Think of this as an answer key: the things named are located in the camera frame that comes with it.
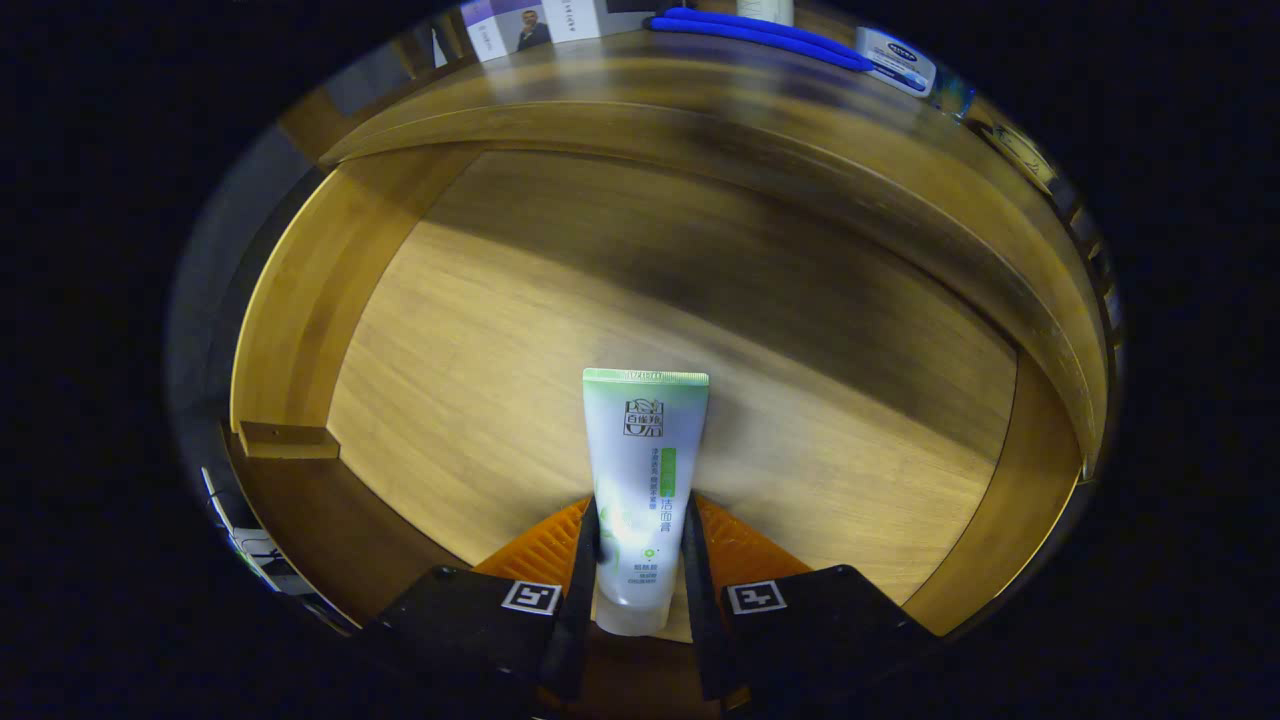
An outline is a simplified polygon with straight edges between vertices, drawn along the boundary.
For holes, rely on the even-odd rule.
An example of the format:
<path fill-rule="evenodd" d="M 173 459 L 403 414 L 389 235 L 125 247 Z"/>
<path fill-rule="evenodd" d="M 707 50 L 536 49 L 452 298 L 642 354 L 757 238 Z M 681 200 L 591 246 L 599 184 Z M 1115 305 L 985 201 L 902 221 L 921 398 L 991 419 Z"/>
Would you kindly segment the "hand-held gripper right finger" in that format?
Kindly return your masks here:
<path fill-rule="evenodd" d="M 681 551 L 701 691 L 723 719 L 836 719 L 940 638 L 847 564 L 814 569 L 694 495 Z"/>

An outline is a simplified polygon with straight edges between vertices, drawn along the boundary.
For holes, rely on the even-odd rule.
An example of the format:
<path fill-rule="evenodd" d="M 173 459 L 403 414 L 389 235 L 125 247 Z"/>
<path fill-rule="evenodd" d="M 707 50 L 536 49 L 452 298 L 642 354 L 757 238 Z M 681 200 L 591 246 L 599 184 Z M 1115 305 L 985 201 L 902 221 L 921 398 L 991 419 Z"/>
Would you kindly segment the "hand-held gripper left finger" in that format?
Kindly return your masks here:
<path fill-rule="evenodd" d="M 581 693 L 600 539 L 594 498 L 472 569 L 436 565 L 355 637 L 422 719 L 559 719 Z"/>

